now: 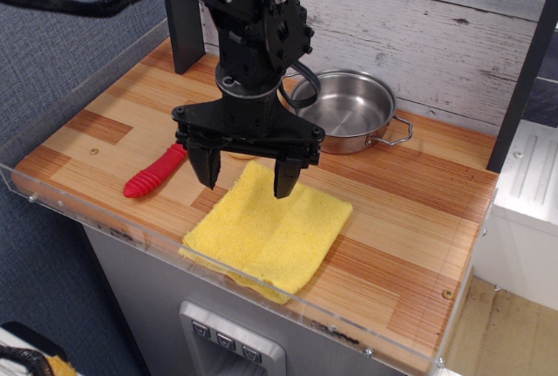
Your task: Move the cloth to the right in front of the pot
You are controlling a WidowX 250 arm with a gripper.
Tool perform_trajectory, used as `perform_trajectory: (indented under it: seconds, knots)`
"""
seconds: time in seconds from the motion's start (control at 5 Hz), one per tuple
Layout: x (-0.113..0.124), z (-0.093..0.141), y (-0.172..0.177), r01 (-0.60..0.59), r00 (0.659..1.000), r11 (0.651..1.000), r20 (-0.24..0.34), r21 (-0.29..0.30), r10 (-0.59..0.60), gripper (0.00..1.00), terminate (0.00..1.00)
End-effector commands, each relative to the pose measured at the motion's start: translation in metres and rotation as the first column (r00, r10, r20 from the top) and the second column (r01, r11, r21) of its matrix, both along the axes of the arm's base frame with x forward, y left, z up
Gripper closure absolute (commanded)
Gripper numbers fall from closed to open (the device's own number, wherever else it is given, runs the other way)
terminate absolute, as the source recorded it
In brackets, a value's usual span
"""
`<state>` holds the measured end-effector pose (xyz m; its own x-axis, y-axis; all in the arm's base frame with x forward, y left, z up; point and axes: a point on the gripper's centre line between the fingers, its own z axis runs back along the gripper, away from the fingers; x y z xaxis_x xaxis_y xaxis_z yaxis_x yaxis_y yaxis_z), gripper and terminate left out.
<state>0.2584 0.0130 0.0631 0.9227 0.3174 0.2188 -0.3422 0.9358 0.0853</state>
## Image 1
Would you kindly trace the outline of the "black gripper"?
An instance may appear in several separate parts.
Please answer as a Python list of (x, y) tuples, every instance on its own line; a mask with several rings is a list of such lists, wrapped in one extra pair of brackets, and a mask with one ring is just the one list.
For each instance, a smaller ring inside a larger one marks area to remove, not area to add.
[(202, 185), (214, 188), (222, 151), (266, 157), (277, 160), (277, 199), (291, 194), (302, 167), (319, 163), (325, 137), (321, 127), (293, 114), (274, 93), (260, 99), (224, 93), (217, 100), (177, 106), (172, 117), (178, 124), (177, 141), (187, 149)]

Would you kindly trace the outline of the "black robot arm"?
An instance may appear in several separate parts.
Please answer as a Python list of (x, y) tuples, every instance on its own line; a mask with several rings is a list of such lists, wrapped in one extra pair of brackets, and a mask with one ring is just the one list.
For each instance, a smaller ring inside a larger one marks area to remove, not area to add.
[(288, 69), (319, 91), (317, 75), (301, 61), (312, 50), (313, 30), (298, 0), (200, 0), (219, 37), (217, 100), (178, 106), (172, 116), (177, 141), (187, 150), (201, 184), (212, 188), (221, 153), (275, 160), (274, 193), (290, 195), (303, 169), (316, 165), (324, 130), (295, 115), (316, 95), (293, 100), (284, 90)]

